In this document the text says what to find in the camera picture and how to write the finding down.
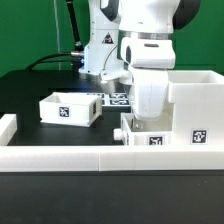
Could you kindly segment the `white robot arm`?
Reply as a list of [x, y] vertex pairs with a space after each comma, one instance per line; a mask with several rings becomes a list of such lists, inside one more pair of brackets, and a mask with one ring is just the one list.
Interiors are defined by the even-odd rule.
[[79, 73], [97, 77], [106, 93], [116, 82], [126, 86], [134, 129], [159, 120], [176, 61], [171, 35], [194, 19], [201, 0], [88, 2], [91, 37]]

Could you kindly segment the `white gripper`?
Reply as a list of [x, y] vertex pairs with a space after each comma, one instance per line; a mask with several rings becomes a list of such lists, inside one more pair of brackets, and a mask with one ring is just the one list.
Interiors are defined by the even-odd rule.
[[137, 119], [134, 127], [143, 129], [141, 120], [158, 120], [163, 112], [168, 89], [168, 70], [175, 65], [171, 40], [124, 37], [120, 56], [126, 70], [102, 70], [100, 84], [105, 93], [115, 91], [114, 81], [130, 85], [130, 104]]

